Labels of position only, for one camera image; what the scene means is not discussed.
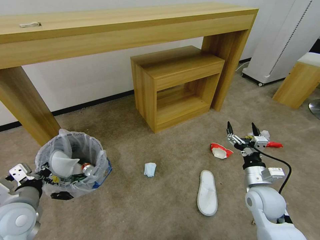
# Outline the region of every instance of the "metal stand base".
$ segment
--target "metal stand base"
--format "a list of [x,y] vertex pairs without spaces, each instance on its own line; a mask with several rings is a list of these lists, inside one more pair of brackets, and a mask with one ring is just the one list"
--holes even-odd
[[310,102],[309,109],[320,120],[320,99]]

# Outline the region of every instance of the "white wall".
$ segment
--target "white wall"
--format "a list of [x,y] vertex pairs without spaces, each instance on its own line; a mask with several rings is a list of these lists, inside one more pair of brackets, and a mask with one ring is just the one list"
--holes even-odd
[[[205,0],[10,0],[1,4],[0,15],[81,11],[204,2]],[[241,56],[252,56],[276,0],[216,0],[260,8]],[[51,111],[133,89],[130,56],[187,45],[201,47],[202,38],[139,47],[90,56],[23,66]],[[0,125],[16,121],[0,103]]]

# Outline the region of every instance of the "white air purifier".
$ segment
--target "white air purifier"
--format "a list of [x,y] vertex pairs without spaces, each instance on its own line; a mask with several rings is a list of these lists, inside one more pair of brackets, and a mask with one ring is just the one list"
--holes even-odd
[[320,36],[320,0],[280,0],[242,76],[259,86],[285,78]]

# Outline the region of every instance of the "trash bin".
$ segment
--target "trash bin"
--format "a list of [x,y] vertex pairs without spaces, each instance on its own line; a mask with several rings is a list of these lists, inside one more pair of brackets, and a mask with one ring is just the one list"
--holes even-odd
[[[93,165],[91,174],[55,176],[49,162],[57,150],[69,158],[80,159],[81,162]],[[94,191],[112,170],[106,151],[96,138],[83,132],[69,132],[65,129],[60,129],[58,136],[40,148],[35,158],[35,165],[36,172],[44,169],[52,172],[44,178],[43,190],[51,198],[61,200],[69,200]]]

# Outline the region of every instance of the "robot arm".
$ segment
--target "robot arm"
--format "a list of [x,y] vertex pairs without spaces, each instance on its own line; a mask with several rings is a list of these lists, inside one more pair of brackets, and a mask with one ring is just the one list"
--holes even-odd
[[286,210],[284,198],[273,188],[272,182],[285,176],[281,168],[266,168],[260,158],[268,140],[260,135],[252,123],[254,137],[242,139],[233,134],[230,122],[227,126],[227,139],[244,159],[247,194],[245,202],[257,226],[258,240],[306,240],[293,225]]
[[[32,240],[40,228],[42,180],[26,164],[18,164],[0,179],[0,239]],[[14,190],[12,181],[17,182]]]

